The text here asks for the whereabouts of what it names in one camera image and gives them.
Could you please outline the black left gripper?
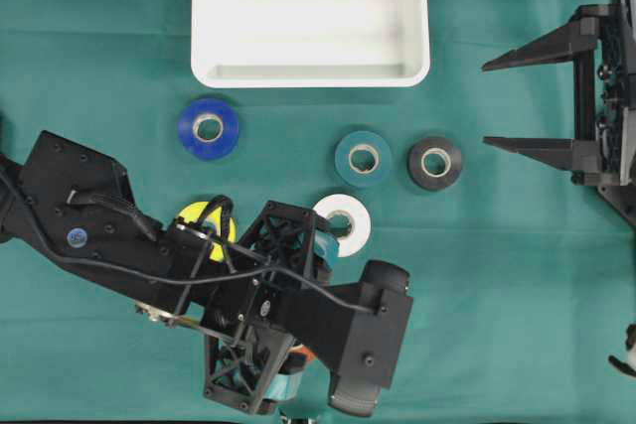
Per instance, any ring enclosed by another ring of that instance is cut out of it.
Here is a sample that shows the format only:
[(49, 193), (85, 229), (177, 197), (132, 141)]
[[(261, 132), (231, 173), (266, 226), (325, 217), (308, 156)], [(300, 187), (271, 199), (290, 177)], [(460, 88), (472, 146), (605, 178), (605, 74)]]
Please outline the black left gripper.
[[(225, 228), (220, 234), (204, 226), (216, 207)], [(190, 302), (202, 300), (202, 317), (190, 318), (180, 306), (168, 323), (203, 334), (206, 398), (245, 414), (268, 415), (297, 396), (303, 377), (289, 359), (290, 349), (302, 343), (276, 319), (283, 295), (304, 289), (324, 293), (339, 242), (328, 220), (309, 209), (269, 202), (235, 242), (228, 241), (231, 217), (229, 201), (214, 199), (195, 222), (175, 218), (177, 229), (205, 241), (209, 258), (220, 245), (224, 260), (199, 260), (197, 271), (221, 278), (197, 279), (186, 289)]]

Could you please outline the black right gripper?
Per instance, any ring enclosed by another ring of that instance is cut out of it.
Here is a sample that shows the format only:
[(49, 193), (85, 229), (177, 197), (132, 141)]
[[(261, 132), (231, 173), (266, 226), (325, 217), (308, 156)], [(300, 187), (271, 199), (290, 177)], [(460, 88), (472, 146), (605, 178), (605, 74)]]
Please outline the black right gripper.
[[(565, 25), (487, 62), (482, 71), (573, 61), (574, 138), (598, 143), (600, 183), (635, 183), (635, 34), (617, 4), (577, 8)], [(487, 145), (572, 171), (569, 139), (486, 136)]]

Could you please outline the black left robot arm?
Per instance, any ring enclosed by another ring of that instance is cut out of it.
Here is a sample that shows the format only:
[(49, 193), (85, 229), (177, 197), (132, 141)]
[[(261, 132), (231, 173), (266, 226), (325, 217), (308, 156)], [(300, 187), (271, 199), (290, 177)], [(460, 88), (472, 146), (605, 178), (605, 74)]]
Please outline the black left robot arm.
[(1, 236), (132, 299), (138, 311), (204, 337), (204, 393), (246, 414), (291, 400), (307, 363), (294, 312), (336, 304), (326, 221), (267, 203), (230, 238), (233, 203), (216, 196), (163, 225), (136, 205), (126, 169), (51, 132), (27, 161), (1, 162)]

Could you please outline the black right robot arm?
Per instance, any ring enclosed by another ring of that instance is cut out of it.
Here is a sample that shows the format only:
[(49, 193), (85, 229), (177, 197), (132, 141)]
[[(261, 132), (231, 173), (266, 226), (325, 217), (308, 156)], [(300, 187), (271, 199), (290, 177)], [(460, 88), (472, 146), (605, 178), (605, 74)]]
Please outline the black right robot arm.
[(571, 139), (487, 136), (484, 143), (569, 171), (635, 223), (635, 0), (579, 6), (563, 26), (483, 65), (573, 65)]

